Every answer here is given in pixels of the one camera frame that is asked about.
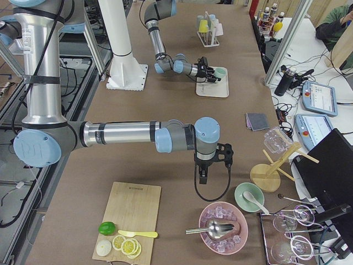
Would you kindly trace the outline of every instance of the green bowl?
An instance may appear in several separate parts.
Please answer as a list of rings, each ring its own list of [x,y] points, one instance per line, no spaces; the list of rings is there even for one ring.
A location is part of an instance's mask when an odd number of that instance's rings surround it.
[[[242,208],[244,211],[248,211],[251,213],[260,210],[260,208],[256,204],[249,202],[243,197],[243,192],[245,192],[246,190],[251,192],[254,198],[260,204],[264,205],[265,197],[262,190],[255,184],[252,184],[250,182],[244,182],[238,185],[236,191],[234,192],[234,198],[236,199],[236,202],[239,207]]]

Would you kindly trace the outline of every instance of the pink bowl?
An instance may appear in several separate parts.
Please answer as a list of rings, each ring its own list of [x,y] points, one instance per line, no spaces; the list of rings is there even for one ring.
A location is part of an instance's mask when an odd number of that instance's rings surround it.
[[[233,204],[226,202],[215,202],[209,204],[201,213],[199,227],[206,227],[210,218],[223,218],[237,221],[240,225],[240,233],[237,235],[228,234],[220,241],[209,238],[208,233],[201,233],[205,245],[212,251],[221,255],[231,255],[241,250],[248,239],[248,224],[242,212]]]

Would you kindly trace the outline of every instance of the green jacket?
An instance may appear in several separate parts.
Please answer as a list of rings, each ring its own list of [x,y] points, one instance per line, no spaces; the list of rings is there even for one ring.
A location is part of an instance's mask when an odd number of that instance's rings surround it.
[[[316,28],[316,38],[322,40],[327,49],[331,51],[343,32],[348,27],[347,23],[341,25],[340,19],[346,16],[353,9],[351,6],[340,6],[334,8],[324,19],[322,24]],[[353,67],[353,53],[348,56],[346,64],[343,64],[342,69],[348,69]]]

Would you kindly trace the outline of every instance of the green lime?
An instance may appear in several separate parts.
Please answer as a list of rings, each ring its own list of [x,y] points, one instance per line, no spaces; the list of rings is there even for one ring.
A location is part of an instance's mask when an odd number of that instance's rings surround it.
[[[113,222],[103,222],[98,228],[99,233],[105,236],[110,236],[115,233],[115,225]]]

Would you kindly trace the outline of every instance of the red post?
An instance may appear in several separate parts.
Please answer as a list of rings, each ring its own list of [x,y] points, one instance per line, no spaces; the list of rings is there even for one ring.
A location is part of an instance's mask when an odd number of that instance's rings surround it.
[[[259,1],[260,1],[260,0],[253,0],[253,1],[252,1],[252,4],[251,4],[251,6],[250,6],[250,10],[249,10],[250,18],[253,18],[253,17],[254,17],[255,12],[256,12],[256,9],[257,9],[258,4],[259,4]]]

